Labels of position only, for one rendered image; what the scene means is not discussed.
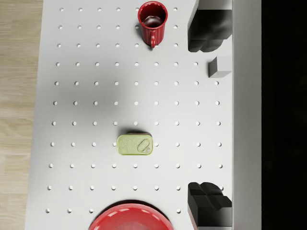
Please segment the green flat-sided can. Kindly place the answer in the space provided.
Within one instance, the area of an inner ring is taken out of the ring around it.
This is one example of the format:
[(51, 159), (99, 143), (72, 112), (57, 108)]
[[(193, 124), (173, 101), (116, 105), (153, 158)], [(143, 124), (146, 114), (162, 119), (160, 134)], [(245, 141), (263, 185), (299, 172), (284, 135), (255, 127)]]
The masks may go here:
[(121, 155), (149, 155), (154, 147), (149, 133), (128, 133), (117, 139), (117, 151)]

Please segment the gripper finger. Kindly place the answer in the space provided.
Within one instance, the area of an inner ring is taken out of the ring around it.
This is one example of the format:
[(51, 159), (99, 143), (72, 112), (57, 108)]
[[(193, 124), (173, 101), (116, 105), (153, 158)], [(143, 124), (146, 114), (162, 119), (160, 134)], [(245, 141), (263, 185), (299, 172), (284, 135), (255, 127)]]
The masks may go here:
[(188, 50), (209, 53), (232, 35), (232, 0), (196, 0), (188, 22)]
[(232, 201), (213, 183), (189, 183), (188, 206), (194, 227), (232, 226)]

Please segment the red plate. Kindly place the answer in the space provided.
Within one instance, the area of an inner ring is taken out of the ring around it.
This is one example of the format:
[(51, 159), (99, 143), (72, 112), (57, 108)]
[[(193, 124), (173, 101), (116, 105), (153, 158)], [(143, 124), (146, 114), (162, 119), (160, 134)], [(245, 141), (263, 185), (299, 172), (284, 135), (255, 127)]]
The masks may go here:
[(89, 230), (175, 230), (156, 209), (137, 203), (120, 204), (99, 215)]

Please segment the red mug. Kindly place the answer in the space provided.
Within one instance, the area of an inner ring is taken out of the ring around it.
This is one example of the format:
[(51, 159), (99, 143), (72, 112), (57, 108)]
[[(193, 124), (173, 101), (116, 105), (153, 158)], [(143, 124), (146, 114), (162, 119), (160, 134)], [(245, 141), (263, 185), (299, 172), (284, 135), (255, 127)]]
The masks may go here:
[(160, 2), (149, 1), (139, 8), (138, 20), (141, 26), (142, 39), (152, 49), (162, 42), (167, 19), (167, 9)]

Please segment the grey cube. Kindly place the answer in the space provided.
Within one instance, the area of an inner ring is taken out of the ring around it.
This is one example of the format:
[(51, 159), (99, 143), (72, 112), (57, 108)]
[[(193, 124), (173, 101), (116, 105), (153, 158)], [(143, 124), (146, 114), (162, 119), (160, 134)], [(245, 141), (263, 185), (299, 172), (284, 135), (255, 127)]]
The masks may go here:
[(223, 78), (232, 73), (232, 58), (230, 56), (217, 56), (208, 65), (210, 78)]

